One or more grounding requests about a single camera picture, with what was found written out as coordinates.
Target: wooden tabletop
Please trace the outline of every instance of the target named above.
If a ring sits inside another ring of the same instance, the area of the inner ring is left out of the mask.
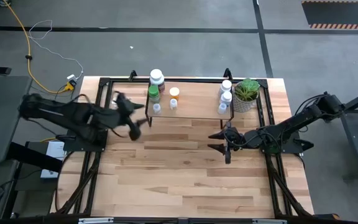
[[[95,100],[99,78],[84,77],[80,93]],[[268,85],[274,118],[279,123],[291,116],[284,81],[268,79]],[[146,101],[147,83],[115,83],[114,90],[124,92],[135,103]],[[263,93],[262,104],[265,110]],[[144,116],[142,109],[132,119]],[[235,113],[232,123],[242,132],[258,128],[256,108]],[[207,147],[222,143],[208,139],[220,130],[219,125],[219,120],[158,118],[151,128],[143,125],[142,137],[136,142],[109,133],[99,167],[92,216],[273,217],[264,156],[258,150],[237,151],[232,153],[231,164],[226,165],[220,153]],[[128,128],[116,131],[127,136]],[[83,152],[74,153],[63,167],[58,183],[59,206],[78,185],[83,156]],[[301,161],[294,155],[283,154],[283,165],[289,189],[313,213]],[[281,190],[278,195],[284,211]]]
[[[165,82],[165,91],[160,94],[161,113],[155,114],[153,102],[149,102],[147,115],[161,118],[230,119],[230,106],[224,114],[218,114],[219,83]],[[178,108],[170,109],[169,89],[180,90]]]

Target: concrete floor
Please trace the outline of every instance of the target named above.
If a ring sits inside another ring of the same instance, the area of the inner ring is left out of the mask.
[[[259,0],[259,4],[265,29],[309,29],[299,0]],[[52,19],[55,26],[64,27],[257,29],[252,0],[13,0],[13,7],[25,26]],[[10,12],[0,8],[0,26],[16,25]],[[358,95],[358,35],[269,34],[266,42],[273,76],[285,79],[292,111],[324,91],[342,102]],[[51,32],[40,43],[78,59],[85,75],[129,75],[133,69],[147,75],[160,68],[166,76],[220,77],[229,67],[235,77],[266,77],[258,34]],[[34,44],[32,51],[32,71],[50,89],[60,88],[65,77],[80,71],[75,62]],[[0,66],[11,67],[12,75],[28,75],[26,52],[22,32],[0,31]],[[344,174],[358,170],[358,163],[340,120],[316,122],[301,136],[315,144],[304,157],[315,212],[358,221],[358,180],[342,180]],[[20,121],[14,140],[49,137],[36,124]],[[37,214],[34,209],[29,213]]]

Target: yellow cable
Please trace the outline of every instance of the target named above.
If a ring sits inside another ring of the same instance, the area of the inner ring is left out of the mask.
[[[6,4],[6,6],[9,8],[9,10],[12,12],[13,16],[16,18],[16,20],[18,21],[18,23],[20,24],[20,26],[23,29],[24,35],[25,35],[25,39],[27,40],[27,48],[29,50],[28,52],[28,56],[31,56],[31,46],[30,46],[30,40],[29,40],[29,36],[27,35],[27,32],[25,31],[25,28],[23,26],[23,23],[20,21],[20,19],[18,18],[18,16],[16,15],[16,13],[13,11],[13,9],[11,8],[10,5],[8,5],[8,3],[6,2],[6,0],[3,0]],[[27,71],[29,72],[29,75],[31,76],[31,78],[39,85],[41,86],[41,88],[43,88],[45,91],[47,91],[48,93],[53,93],[53,94],[59,94],[59,93],[63,93],[65,91],[67,91],[66,89],[62,90],[62,91],[51,91],[48,90],[47,88],[45,88],[40,82],[38,82],[38,80],[33,76],[33,74],[31,73],[31,69],[30,69],[30,59],[27,59]]]
[[[52,140],[56,140],[56,138],[47,138],[47,139],[43,139],[40,142],[46,142],[46,141],[52,141]]]

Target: bottle cap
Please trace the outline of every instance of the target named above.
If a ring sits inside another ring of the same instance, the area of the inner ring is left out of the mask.
[[[149,87],[149,96],[158,96],[158,86],[150,85],[150,87]]]
[[[224,100],[226,102],[231,102],[231,98],[232,98],[232,95],[231,95],[231,92],[229,92],[229,91],[225,91],[222,94],[222,100]]]
[[[178,101],[176,99],[171,99],[171,101],[169,101],[169,105],[170,105],[171,109],[174,109],[174,108],[178,107]]]
[[[153,69],[150,72],[150,77],[152,77],[153,80],[159,80],[162,77],[162,72],[159,69]]]
[[[177,87],[172,87],[169,90],[169,94],[171,94],[171,96],[178,96],[179,95],[179,89]]]
[[[161,112],[161,106],[160,104],[156,103],[153,105],[153,110],[155,114],[159,114]]]
[[[218,114],[224,114],[226,112],[227,105],[224,103],[221,103],[218,108]]]
[[[225,89],[226,91],[230,90],[231,88],[231,82],[229,80],[224,80],[222,82],[222,87],[223,89]]]

